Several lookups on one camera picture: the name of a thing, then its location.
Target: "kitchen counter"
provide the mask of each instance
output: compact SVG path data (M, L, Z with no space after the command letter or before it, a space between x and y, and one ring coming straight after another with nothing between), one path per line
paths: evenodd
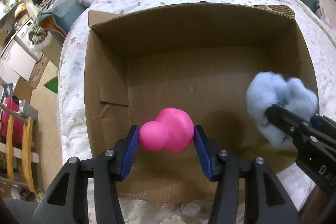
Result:
M15 8L16 8L16 5L14 4L6 12L2 13L2 15L0 15L0 21L3 20L8 14L10 14Z

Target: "metal screw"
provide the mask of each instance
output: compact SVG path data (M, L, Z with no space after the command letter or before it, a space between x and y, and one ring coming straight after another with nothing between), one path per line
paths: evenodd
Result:
M310 139L311 139L311 141L314 142L314 143L317 143L317 142L318 142L317 138L315 138L314 136L310 136Z
M105 156L111 157L114 155L114 150L109 149L105 151Z
M227 152L226 150L220 150L220 151L219 151L219 154L220 154L221 156L223 156L223 157L226 157L226 156L229 155L229 152Z
M263 164L265 162L265 160L261 157L258 157L255 159L255 161L258 163L258 164Z
M71 157L69 159L69 163L74 164L75 162L77 162L77 157Z

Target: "white cabinet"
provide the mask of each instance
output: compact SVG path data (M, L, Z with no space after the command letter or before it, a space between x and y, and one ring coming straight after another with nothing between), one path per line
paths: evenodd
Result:
M2 52L1 60L5 60L9 67L25 80L29 80L36 64L32 58L15 40L11 40Z
M0 59L1 84L17 83L19 77L20 76L7 64L5 60Z
M42 58L42 53L32 53L29 50L29 46L31 44L32 36L30 34L33 32L33 24L34 21L30 18L28 21L21 27L21 29L16 33L14 40L27 52L32 58L39 62Z

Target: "blue gripper pad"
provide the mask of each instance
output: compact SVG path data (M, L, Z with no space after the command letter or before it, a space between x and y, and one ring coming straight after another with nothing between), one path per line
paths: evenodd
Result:
M211 169L211 160L208 151L205 148L202 137L195 127L194 133L194 145L196 148L196 153L198 156L199 163L201 164L203 174L208 178L208 180L213 179L213 173Z
M132 164L135 158L135 154L139 145L139 127L136 127L133 131L133 135L128 143L127 149L123 156L122 169L120 172L121 178L124 180L130 173Z
M311 117L309 122L310 122L312 128L314 128L316 130L320 130L321 123L319 121L319 118L316 115L314 115L313 117Z

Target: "pink toy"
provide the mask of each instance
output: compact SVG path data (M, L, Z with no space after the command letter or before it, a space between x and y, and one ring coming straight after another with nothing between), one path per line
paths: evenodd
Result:
M146 122L139 130L139 142L149 151L179 153L193 137L193 121L186 112L173 107L161 110L155 121Z

